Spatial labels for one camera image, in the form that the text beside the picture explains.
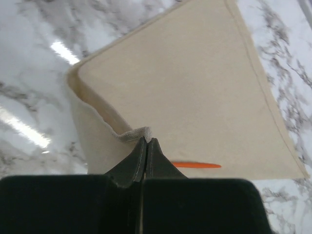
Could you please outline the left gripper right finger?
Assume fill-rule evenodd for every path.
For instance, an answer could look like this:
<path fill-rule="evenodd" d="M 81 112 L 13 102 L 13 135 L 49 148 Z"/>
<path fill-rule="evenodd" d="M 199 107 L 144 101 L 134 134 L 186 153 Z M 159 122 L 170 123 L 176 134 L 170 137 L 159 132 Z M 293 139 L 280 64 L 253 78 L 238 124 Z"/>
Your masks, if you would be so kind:
<path fill-rule="evenodd" d="M 164 155 L 156 138 L 147 144 L 144 181 L 149 179 L 187 179 Z"/>

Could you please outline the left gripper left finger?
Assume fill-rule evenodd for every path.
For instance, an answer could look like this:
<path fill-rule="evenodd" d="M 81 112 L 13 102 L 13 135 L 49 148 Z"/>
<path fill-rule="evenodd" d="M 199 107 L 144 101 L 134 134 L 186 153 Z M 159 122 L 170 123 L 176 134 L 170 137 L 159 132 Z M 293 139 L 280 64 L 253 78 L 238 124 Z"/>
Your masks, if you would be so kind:
<path fill-rule="evenodd" d="M 147 142 L 141 137 L 131 153 L 104 175 L 118 187 L 129 188 L 142 180 L 147 156 Z"/>

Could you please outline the orange plastic fork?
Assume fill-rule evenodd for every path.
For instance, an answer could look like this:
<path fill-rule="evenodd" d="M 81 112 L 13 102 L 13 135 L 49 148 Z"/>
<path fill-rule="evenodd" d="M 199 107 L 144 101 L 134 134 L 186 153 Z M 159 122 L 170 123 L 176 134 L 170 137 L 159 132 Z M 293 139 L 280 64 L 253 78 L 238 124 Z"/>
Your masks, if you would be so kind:
<path fill-rule="evenodd" d="M 216 169 L 221 168 L 219 164 L 201 163 L 201 162 L 172 162 L 177 168 L 196 168 L 196 169 Z"/>

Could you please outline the beige cloth napkin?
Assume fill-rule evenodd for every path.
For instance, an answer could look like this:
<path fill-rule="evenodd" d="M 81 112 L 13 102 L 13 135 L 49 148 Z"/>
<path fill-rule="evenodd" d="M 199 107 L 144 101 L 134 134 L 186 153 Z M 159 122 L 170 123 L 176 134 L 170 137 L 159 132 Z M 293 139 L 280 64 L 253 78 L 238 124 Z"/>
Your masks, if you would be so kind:
<path fill-rule="evenodd" d="M 88 172 L 157 138 L 187 177 L 308 177 L 233 0 L 188 0 L 75 64 L 68 95 Z"/>

